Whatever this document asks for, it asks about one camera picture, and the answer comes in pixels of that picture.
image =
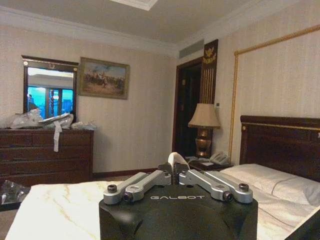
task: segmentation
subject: gold trim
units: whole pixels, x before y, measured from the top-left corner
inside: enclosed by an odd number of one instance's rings
[[[236,96],[237,96],[237,81],[238,81],[238,64],[239,64],[239,55],[245,54],[254,50],[258,50],[273,44],[284,42],[302,35],[306,35],[312,32],[320,30],[320,24],[305,28],[301,31],[296,31],[291,34],[272,39],[270,41],[263,42],[261,44],[244,48],[234,52],[234,75],[233,75],[233,93],[232,93],[232,108],[231,108],[231,123],[230,123],[230,136],[229,136],[229,157],[232,156],[232,144],[234,138],[234,124],[235,124],[235,108],[236,108]]]
[[[234,52],[234,72],[233,72],[233,93],[232,93],[232,108],[231,108],[231,125],[229,135],[229,158],[232,157],[232,143],[234,140],[234,126],[235,126],[235,107],[236,107],[236,93],[237,93],[237,79],[238,79],[238,57],[237,51]]]
[[[57,62],[52,62],[52,61],[44,61],[44,60],[34,60],[34,59],[29,59],[29,58],[23,58],[24,61],[28,61],[28,62],[35,62],[35,63],[45,63],[45,64],[53,64],[53,65],[63,65],[63,66],[78,66],[75,64],[66,64],[66,63],[57,63]]]
[[[310,126],[290,126],[290,125],[254,123],[254,122],[243,122],[242,124],[256,125],[256,126],[266,126],[266,127],[276,127],[276,128],[284,128],[284,129],[302,129],[302,130],[320,131],[320,127],[310,127]]]

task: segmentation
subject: baseboard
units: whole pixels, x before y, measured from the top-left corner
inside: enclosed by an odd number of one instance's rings
[[[155,170],[157,170],[157,168],[134,169],[134,170],[125,170],[125,171],[94,172],[92,174],[92,177],[93,179],[103,179],[103,178],[110,178],[110,177],[130,176],[130,175],[135,175],[139,172],[152,173]]]

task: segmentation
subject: ceiling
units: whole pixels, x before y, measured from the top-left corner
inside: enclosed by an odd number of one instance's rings
[[[0,0],[0,6],[177,44],[253,0],[139,1],[154,5],[145,10],[120,0]]]

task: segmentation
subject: white telephone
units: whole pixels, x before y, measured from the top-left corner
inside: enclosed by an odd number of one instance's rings
[[[210,157],[210,162],[218,165],[228,165],[229,159],[230,158],[223,151],[219,151]]]

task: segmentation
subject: gold lamp base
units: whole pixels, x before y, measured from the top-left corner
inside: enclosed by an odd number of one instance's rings
[[[198,128],[198,135],[195,139],[196,156],[199,158],[210,158],[212,143],[212,129]]]

